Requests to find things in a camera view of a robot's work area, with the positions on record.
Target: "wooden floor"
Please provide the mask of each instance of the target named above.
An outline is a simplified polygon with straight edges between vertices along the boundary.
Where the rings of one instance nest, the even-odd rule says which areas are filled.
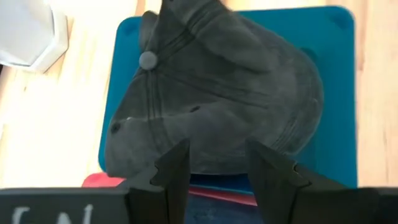
[[[49,0],[70,47],[46,74],[0,76],[0,187],[80,186],[97,162],[116,28],[160,0]],[[235,10],[341,5],[356,18],[359,184],[398,185],[398,0],[227,0]]]

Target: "gray baseball cap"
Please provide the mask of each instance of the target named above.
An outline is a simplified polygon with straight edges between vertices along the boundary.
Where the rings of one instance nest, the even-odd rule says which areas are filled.
[[[242,174],[246,138],[296,154],[318,126],[315,64],[219,0],[163,0],[143,15],[139,46],[107,133],[110,176],[134,176],[186,138],[192,173]]]

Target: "blue mat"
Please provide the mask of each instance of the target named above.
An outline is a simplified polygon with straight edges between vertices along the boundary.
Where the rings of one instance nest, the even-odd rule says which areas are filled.
[[[354,105],[354,20],[340,7],[244,11],[243,16],[273,30],[306,52],[316,63],[325,89],[319,128],[295,158],[308,168],[357,186]],[[106,130],[138,67],[140,17],[124,20],[114,47],[99,164],[103,170]],[[251,194],[246,175],[193,175],[192,185]]]

